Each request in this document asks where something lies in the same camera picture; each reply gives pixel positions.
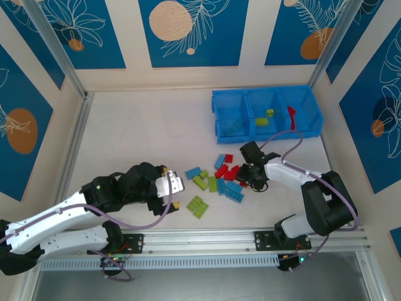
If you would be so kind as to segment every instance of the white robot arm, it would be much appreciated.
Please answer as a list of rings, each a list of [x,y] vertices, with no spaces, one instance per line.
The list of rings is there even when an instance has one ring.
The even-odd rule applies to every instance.
[[[141,202],[147,203],[154,215],[161,215],[166,209],[163,197],[169,195],[169,181],[173,194],[185,189],[182,179],[174,172],[144,162],[126,174],[97,177],[62,203],[28,219],[15,223],[0,221],[0,269],[6,275],[15,275],[51,256],[121,248],[124,244],[121,229],[110,221],[91,229],[63,231],[97,217],[88,205],[109,213],[119,211],[126,204]],[[64,210],[68,206],[76,207]]]
[[[285,244],[290,239],[312,233],[327,236],[353,221],[353,214],[346,204],[321,183],[328,183],[340,193],[357,214],[355,205],[336,172],[322,174],[305,171],[282,161],[278,154],[265,155],[255,142],[247,143],[240,151],[247,164],[240,168],[238,180],[246,182],[257,191],[268,186],[268,180],[279,181],[303,196],[305,212],[289,216],[274,226],[274,236],[279,243]]]

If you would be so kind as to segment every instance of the blue bin compartment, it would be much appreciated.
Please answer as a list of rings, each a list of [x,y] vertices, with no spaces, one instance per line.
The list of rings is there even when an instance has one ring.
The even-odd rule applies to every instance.
[[[317,137],[323,128],[323,115],[309,85],[279,88],[287,106],[296,110],[295,129],[305,138]],[[297,139],[297,134],[284,134],[286,139]]]
[[[251,120],[243,90],[213,91],[212,111],[216,115],[215,134],[219,144],[241,143],[249,141],[251,136]],[[234,124],[243,119],[241,129],[231,136],[225,136]]]
[[[265,127],[256,126],[256,121],[253,120],[255,126],[255,141],[268,140],[275,133],[289,129],[291,127],[291,119],[289,117],[286,106],[279,99],[275,88],[251,89],[247,91],[249,104],[253,117],[266,118],[267,110],[272,108],[274,115],[269,117],[269,124]]]

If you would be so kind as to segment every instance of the floral wall print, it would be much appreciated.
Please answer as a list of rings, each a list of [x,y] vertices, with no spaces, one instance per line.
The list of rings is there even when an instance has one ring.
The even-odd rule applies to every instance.
[[[0,46],[0,192],[21,201],[53,109]]]
[[[65,75],[26,14],[22,4],[19,0],[0,0],[0,7],[31,48],[55,85],[61,89]]]
[[[401,20],[340,102],[377,193],[401,179]]]
[[[265,65],[315,64],[349,0],[282,0]]]
[[[37,32],[18,0],[0,1],[8,4],[14,25]],[[76,69],[125,68],[104,0],[37,1]]]
[[[330,83],[333,83],[336,79],[383,1],[384,0],[364,0],[362,2],[359,11],[353,18],[352,24],[344,35],[330,64],[327,66],[326,72]]]
[[[248,0],[139,0],[152,67],[238,66]]]

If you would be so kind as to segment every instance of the metal grille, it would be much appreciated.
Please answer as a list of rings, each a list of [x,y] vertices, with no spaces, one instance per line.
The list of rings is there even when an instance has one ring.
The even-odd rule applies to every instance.
[[[174,256],[136,257],[124,263],[129,270],[160,270],[176,268],[237,268],[237,267],[278,267],[278,256],[238,255],[238,256]],[[100,257],[54,259],[42,263],[41,271],[93,271],[100,269]]]

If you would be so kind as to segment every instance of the green building block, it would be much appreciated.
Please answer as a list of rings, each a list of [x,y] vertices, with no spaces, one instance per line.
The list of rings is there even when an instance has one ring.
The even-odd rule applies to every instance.
[[[195,196],[195,197],[192,199],[192,201],[189,202],[189,204],[187,205],[187,209],[188,209],[190,212],[194,212],[195,209],[196,209],[196,208],[200,205],[200,203],[202,203],[202,202],[203,202],[203,200],[202,200],[200,197]]]
[[[207,189],[207,184],[201,179],[201,177],[199,176],[195,176],[193,178],[193,182],[199,187],[201,188],[203,191],[205,191]]]
[[[206,177],[209,175],[207,171],[202,171],[199,176],[202,180],[206,179]]]
[[[273,117],[273,115],[274,115],[274,110],[273,110],[272,108],[268,108],[267,111],[266,111],[266,115],[267,115],[268,117]]]
[[[255,118],[257,127],[265,127],[269,125],[269,120],[267,118]]]
[[[209,191],[211,193],[216,193],[217,192],[217,180],[216,177],[208,177],[207,182],[209,184]]]
[[[209,208],[209,205],[201,202],[198,206],[198,208],[196,208],[195,212],[194,212],[194,216],[198,219],[201,219],[201,217],[203,216],[203,214],[205,214],[206,210]]]

